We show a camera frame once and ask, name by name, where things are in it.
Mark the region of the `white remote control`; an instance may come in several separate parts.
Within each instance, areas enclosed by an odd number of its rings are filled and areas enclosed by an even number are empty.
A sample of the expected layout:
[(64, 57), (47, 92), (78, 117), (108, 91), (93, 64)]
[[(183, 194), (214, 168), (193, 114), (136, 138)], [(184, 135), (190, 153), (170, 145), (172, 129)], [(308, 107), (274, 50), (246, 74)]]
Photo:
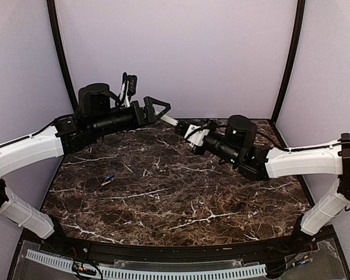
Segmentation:
[(168, 115), (163, 115), (160, 119), (174, 127), (176, 127), (177, 124), (179, 123), (178, 120), (172, 117), (169, 117)]

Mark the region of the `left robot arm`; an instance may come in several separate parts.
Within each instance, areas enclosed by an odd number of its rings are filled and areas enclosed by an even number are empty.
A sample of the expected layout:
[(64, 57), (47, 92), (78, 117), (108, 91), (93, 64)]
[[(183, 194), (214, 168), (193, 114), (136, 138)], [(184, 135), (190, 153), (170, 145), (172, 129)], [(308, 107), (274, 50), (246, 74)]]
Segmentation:
[(124, 82), (120, 95), (111, 92), (106, 83), (87, 85), (78, 92), (79, 106), (74, 113), (55, 118), (37, 132), (0, 144), (0, 215), (48, 239), (56, 253), (66, 254), (71, 242), (62, 235), (57, 220), (19, 198), (3, 177), (42, 160), (79, 152), (106, 135), (154, 124), (171, 109), (169, 103), (152, 97), (145, 97), (141, 107), (131, 100), (135, 92), (135, 82)]

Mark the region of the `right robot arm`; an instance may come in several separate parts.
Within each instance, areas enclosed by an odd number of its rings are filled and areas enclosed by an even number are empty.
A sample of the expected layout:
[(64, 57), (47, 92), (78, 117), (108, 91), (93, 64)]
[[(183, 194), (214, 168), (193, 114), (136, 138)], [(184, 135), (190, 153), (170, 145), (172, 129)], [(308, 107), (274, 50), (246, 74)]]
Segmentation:
[(307, 246), (309, 238), (343, 209), (350, 209), (350, 134), (344, 133), (339, 140), (318, 146), (299, 148), (259, 148), (254, 146), (257, 125), (242, 115), (228, 118), (223, 134), (214, 121), (202, 126), (185, 121), (168, 120), (176, 133), (189, 142), (195, 154), (208, 151), (230, 163), (245, 178), (263, 181), (284, 176), (304, 174), (334, 174), (336, 179), (319, 202), (303, 214), (295, 229), (287, 238), (286, 248), (298, 253)]

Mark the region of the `blue battery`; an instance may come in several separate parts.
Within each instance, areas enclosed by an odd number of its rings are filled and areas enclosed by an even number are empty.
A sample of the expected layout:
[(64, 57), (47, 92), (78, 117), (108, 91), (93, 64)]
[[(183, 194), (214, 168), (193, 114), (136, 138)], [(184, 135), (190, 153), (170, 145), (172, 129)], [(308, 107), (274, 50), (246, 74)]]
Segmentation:
[(105, 180), (106, 180), (106, 181), (109, 181), (109, 180), (112, 180), (113, 178), (115, 178), (115, 174), (111, 174), (111, 175), (107, 176), (107, 177), (105, 178)]

